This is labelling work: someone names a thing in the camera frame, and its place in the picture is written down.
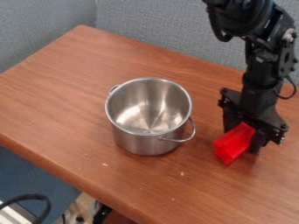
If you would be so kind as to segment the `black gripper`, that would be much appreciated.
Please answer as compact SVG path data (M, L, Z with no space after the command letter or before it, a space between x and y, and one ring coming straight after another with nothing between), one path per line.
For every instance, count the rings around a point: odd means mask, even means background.
M285 79L271 73L245 73L242 90L225 87L219 106L223 109L225 132L246 123L257 132L247 151L258 154L269 142L281 144L289 131L289 124L277 111Z

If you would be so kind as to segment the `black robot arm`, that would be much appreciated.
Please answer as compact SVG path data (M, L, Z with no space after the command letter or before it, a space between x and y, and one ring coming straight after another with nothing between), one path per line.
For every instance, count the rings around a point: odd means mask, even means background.
M242 123L254 128L246 150L257 153L270 142L281 144L289 131L289 124L277 112L277 102L289 98L281 91L299 62L295 21L275 0L203 2L218 40L229 42L241 38L246 42L243 88L239 91L223 88L219 106L226 131Z

